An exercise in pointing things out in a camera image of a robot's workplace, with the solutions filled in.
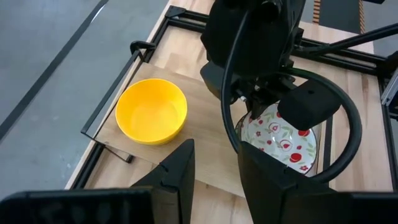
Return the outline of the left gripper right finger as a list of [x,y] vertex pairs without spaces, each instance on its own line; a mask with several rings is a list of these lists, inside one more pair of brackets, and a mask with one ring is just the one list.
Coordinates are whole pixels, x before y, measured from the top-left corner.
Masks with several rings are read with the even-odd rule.
[[254,223],[326,222],[326,203],[336,191],[247,142],[240,144],[238,165]]

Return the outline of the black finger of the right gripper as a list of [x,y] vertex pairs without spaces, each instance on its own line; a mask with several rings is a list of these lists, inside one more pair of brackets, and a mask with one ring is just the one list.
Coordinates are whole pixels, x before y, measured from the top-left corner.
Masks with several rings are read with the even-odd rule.
[[249,99],[247,100],[247,110],[251,114],[250,115],[251,119],[258,119],[258,117],[260,117],[260,115],[265,110],[264,100],[262,100],[256,95],[250,96]]

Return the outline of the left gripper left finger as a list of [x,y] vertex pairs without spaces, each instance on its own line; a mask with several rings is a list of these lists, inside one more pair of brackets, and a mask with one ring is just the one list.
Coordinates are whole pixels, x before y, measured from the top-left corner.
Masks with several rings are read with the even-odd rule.
[[195,142],[187,139],[131,186],[134,223],[190,223],[195,185]]

